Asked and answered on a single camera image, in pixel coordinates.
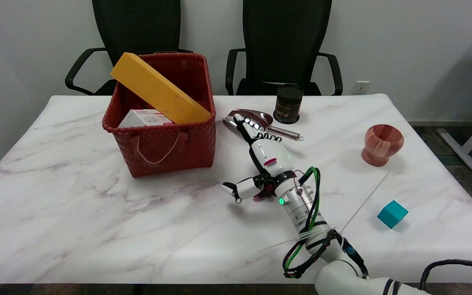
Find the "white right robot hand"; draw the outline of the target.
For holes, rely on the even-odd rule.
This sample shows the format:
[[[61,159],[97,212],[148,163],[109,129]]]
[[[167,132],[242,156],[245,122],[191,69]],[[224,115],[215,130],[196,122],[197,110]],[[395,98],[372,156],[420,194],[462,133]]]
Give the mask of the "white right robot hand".
[[[282,144],[282,139],[267,132],[260,132],[251,120],[239,113],[233,121],[238,132],[249,145],[249,155],[258,174],[238,183],[225,182],[223,189],[234,197],[237,204],[242,200],[258,197],[282,197],[288,191],[298,191],[293,161]]]

